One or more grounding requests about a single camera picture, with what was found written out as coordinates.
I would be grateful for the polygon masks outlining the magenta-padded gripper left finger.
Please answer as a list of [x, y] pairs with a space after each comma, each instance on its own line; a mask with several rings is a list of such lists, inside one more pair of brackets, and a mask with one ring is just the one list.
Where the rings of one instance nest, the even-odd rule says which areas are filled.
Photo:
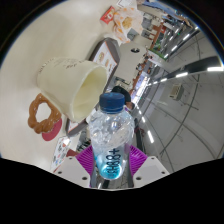
[[84, 188], [96, 186], [96, 170], [92, 147], [80, 153], [69, 149], [64, 160], [53, 169], [53, 173]]

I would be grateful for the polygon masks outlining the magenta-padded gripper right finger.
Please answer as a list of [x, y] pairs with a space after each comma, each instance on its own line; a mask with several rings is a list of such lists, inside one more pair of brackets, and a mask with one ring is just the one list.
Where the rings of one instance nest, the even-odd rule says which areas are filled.
[[169, 175], [155, 156], [147, 156], [134, 146], [130, 147], [129, 169], [134, 188], [143, 187]]

